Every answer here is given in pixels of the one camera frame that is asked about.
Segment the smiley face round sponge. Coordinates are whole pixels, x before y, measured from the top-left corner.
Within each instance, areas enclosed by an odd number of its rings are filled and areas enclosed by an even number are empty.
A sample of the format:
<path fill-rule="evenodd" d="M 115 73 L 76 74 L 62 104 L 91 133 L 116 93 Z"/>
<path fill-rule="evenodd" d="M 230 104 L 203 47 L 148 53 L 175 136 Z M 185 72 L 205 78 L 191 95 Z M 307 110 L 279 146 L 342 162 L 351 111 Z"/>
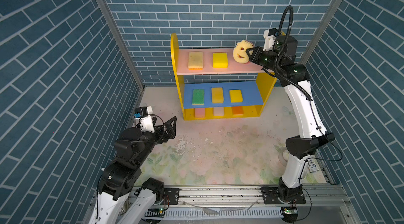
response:
<path fill-rule="evenodd" d="M 254 47 L 254 44 L 242 40 L 236 44 L 236 47 L 233 49 L 233 58 L 237 63 L 247 64 L 249 62 L 249 55 L 246 52 L 247 49 L 251 49 Z"/>

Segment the bright yellow sponge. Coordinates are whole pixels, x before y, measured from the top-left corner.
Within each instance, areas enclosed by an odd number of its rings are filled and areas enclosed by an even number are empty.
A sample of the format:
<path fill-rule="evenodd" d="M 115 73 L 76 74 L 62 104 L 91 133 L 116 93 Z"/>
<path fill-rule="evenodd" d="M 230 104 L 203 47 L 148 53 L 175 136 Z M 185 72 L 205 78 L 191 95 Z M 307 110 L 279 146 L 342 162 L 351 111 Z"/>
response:
<path fill-rule="evenodd" d="M 243 95 L 240 89 L 232 89 L 229 91 L 230 95 L 230 102 L 231 103 L 242 103 L 243 102 Z"/>
<path fill-rule="evenodd" d="M 226 53 L 213 53 L 213 68 L 228 68 L 228 57 Z"/>

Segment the orange sponge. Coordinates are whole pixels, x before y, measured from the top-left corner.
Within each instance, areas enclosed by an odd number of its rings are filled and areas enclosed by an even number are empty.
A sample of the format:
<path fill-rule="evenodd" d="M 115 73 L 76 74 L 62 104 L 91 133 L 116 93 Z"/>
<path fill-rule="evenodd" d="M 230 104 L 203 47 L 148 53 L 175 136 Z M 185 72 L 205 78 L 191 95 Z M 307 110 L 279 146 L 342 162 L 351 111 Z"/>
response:
<path fill-rule="evenodd" d="M 233 116 L 243 116 L 244 109 L 242 106 L 235 106 L 231 108 Z"/>

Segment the yellow sponge rectangle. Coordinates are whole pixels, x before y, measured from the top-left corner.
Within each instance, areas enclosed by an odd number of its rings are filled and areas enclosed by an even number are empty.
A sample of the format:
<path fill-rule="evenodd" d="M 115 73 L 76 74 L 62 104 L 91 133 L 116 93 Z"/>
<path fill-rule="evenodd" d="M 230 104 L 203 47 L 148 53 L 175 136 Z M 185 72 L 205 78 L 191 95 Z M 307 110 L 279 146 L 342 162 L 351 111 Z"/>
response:
<path fill-rule="evenodd" d="M 211 88 L 211 102 L 213 104 L 222 104 L 224 102 L 224 94 L 222 87 Z"/>

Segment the green sponge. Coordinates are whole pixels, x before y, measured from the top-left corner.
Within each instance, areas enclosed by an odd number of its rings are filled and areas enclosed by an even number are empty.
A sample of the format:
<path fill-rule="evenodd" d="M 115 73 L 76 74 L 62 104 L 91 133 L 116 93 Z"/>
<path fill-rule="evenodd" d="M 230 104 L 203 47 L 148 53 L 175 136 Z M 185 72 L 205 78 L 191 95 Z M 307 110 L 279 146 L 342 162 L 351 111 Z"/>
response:
<path fill-rule="evenodd" d="M 204 105 L 205 91 L 203 89 L 194 89 L 191 103 L 193 106 Z"/>

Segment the beige pale pink sponge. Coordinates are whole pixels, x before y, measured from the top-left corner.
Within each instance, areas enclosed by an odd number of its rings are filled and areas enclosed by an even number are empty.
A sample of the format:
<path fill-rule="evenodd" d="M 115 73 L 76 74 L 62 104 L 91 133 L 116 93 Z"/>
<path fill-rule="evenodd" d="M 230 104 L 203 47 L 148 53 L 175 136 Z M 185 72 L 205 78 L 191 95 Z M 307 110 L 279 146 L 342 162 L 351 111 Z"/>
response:
<path fill-rule="evenodd" d="M 224 107 L 214 107 L 213 116 L 214 117 L 224 117 L 225 116 Z"/>

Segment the pale yellow tan sponge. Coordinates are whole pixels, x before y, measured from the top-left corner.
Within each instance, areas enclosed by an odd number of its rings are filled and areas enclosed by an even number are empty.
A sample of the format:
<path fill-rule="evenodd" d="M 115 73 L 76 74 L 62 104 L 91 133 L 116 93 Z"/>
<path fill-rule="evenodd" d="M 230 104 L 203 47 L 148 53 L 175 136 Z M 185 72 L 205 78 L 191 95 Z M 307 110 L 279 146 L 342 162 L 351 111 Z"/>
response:
<path fill-rule="evenodd" d="M 189 52 L 188 69 L 203 69 L 204 57 L 203 52 Z"/>

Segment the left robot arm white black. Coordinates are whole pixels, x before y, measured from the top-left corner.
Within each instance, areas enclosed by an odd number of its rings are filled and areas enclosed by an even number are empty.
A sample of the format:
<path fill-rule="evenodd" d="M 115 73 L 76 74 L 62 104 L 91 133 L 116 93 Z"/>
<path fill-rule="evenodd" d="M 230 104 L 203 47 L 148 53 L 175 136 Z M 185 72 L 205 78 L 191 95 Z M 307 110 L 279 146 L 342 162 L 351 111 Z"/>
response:
<path fill-rule="evenodd" d="M 133 126 L 115 141 L 116 156 L 98 180 L 90 224 L 157 224 L 178 204 L 179 189 L 160 180 L 149 178 L 133 189 L 154 147 L 176 137 L 177 118 L 157 125 L 159 119 L 150 106 L 135 109 Z"/>

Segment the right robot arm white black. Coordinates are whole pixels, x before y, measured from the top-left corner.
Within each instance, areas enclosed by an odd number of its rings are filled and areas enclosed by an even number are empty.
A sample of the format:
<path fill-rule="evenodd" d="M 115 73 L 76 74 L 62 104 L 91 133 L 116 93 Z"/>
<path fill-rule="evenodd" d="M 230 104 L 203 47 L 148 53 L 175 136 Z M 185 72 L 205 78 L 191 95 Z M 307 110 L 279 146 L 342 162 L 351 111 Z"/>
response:
<path fill-rule="evenodd" d="M 279 27 L 268 31 L 275 38 L 274 44 L 248 48 L 246 53 L 250 62 L 280 80 L 294 109 L 299 134 L 286 140 L 289 159 L 278 183 L 277 197 L 282 203 L 301 204 L 305 202 L 302 175 L 308 161 L 317 149 L 331 143 L 335 137 L 321 122 L 306 66 L 295 62 L 298 42 L 290 35 L 293 18 L 294 9 L 289 5 L 283 12 Z"/>

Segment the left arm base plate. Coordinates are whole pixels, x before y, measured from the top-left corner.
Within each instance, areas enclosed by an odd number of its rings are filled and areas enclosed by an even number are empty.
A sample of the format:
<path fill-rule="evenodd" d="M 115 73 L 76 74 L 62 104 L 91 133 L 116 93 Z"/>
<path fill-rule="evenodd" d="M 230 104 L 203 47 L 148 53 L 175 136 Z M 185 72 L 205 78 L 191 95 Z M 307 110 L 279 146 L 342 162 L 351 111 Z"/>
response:
<path fill-rule="evenodd" d="M 178 205 L 179 201 L 179 188 L 164 188 L 159 190 L 156 194 L 155 206 L 171 206 Z"/>

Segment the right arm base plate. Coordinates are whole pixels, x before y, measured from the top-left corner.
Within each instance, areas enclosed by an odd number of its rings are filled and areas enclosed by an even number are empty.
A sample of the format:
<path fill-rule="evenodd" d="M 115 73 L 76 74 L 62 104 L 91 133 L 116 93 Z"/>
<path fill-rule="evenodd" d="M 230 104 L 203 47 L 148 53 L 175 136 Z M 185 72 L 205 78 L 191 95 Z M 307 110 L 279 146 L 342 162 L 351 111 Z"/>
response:
<path fill-rule="evenodd" d="M 303 205 L 306 203 L 303 189 L 287 188 L 287 187 L 261 187 L 260 192 L 263 196 L 265 205 L 271 204 L 297 204 Z"/>

